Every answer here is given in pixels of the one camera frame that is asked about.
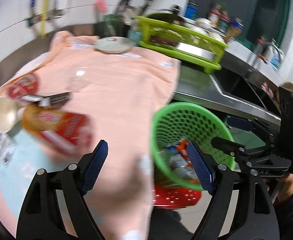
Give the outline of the person's right hand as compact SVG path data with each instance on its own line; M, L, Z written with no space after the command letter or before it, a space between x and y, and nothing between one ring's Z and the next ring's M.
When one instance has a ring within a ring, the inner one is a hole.
M285 202L293 195L293 174L286 173L281 178L276 178L277 185L271 194L271 200L274 203L276 200Z

